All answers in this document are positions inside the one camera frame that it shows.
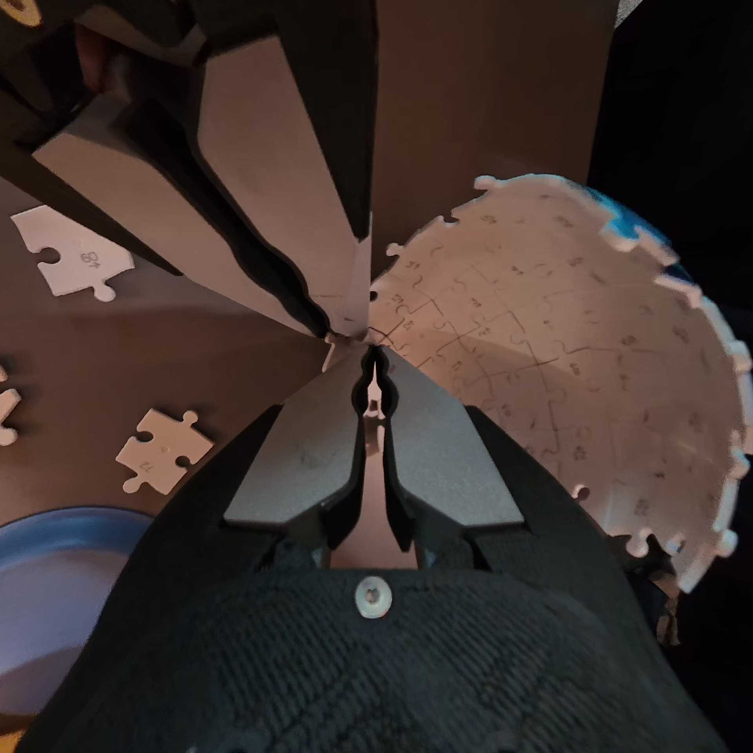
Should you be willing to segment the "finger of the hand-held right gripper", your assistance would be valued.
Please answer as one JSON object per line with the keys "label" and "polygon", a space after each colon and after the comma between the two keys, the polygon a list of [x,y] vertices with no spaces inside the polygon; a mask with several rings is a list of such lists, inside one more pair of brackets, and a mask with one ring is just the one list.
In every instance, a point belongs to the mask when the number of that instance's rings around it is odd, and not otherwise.
{"label": "finger of the hand-held right gripper", "polygon": [[350,227],[277,36],[208,60],[197,145],[253,228],[303,275],[332,331],[362,338],[371,238]]}
{"label": "finger of the hand-held right gripper", "polygon": [[112,121],[85,118],[33,158],[184,277],[300,333],[323,340],[324,315],[299,279],[233,212],[191,202],[121,141]]}

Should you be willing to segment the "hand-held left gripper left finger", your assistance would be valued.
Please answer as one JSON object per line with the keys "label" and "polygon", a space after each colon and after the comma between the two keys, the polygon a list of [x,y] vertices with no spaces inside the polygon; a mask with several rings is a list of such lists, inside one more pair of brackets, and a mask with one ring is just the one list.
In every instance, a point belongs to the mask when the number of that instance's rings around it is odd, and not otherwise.
{"label": "hand-held left gripper left finger", "polygon": [[337,549],[362,509],[372,346],[358,346],[282,406],[224,513],[227,523]]}

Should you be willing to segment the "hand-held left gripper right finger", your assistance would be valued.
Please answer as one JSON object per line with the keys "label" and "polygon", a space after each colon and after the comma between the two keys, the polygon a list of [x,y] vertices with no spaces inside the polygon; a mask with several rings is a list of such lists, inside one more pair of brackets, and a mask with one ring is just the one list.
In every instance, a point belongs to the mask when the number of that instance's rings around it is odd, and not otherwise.
{"label": "hand-held left gripper right finger", "polygon": [[384,346],[376,348],[376,380],[387,518],[401,551],[435,553],[453,538],[523,524],[462,402]]}

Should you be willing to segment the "white puzzle piece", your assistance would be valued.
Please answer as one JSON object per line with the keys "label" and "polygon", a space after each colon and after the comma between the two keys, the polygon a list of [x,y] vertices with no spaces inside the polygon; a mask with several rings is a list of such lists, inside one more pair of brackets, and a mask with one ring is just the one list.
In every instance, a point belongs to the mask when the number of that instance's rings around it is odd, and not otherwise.
{"label": "white puzzle piece", "polygon": [[213,447],[213,442],[194,428],[197,420],[193,410],[177,420],[149,409],[136,432],[147,433],[151,438],[130,437],[116,457],[118,463],[134,472],[134,477],[124,481],[124,492],[132,494],[142,484],[148,484],[158,493],[169,494],[188,467],[197,464]]}
{"label": "white puzzle piece", "polygon": [[[335,333],[327,334],[325,343],[329,345],[329,350],[322,365],[323,372],[347,359],[355,351],[373,344],[371,335],[369,334],[358,338]],[[377,453],[383,453],[385,415],[382,411],[382,390],[377,382],[376,365],[373,364],[371,370],[367,373],[369,375],[369,382],[367,386],[367,404],[363,418],[366,454],[368,457],[371,457]]]}
{"label": "white puzzle piece", "polygon": [[50,206],[14,214],[11,221],[29,252],[52,249],[60,256],[54,263],[37,265],[54,296],[91,289],[95,299],[109,303],[116,292],[108,280],[135,268],[133,256],[125,248]]}
{"label": "white puzzle piece", "polygon": [[17,430],[7,426],[6,422],[22,399],[20,393],[16,389],[7,387],[7,381],[7,372],[5,368],[1,366],[1,447],[8,447],[17,441]]}

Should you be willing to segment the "blue and white puzzle ball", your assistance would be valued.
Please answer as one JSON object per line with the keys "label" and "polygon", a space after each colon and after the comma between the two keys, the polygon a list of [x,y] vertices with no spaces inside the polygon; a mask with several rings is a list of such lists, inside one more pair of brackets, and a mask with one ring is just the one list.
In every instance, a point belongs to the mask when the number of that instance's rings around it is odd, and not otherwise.
{"label": "blue and white puzzle ball", "polygon": [[654,537],[690,593],[738,537],[751,356],[669,242],[555,175],[483,175],[404,245],[369,334],[546,467],[635,557]]}

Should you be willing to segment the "blue round plastic stand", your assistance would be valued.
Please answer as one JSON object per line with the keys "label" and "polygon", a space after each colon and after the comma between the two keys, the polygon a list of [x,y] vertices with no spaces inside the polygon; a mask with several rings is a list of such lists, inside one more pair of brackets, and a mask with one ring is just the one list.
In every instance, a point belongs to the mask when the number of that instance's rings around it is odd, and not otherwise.
{"label": "blue round plastic stand", "polygon": [[61,685],[153,521],[79,506],[2,525],[2,735],[26,727]]}

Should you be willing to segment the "person's torso in dark clothing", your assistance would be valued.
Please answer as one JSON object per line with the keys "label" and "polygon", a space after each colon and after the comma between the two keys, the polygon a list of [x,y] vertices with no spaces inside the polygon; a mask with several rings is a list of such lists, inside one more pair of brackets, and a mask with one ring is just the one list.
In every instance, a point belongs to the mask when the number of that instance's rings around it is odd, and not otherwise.
{"label": "person's torso in dark clothing", "polygon": [[[588,184],[669,238],[751,350],[751,1],[647,1],[617,27]],[[665,654],[729,751],[751,752],[751,473],[732,527]]]}

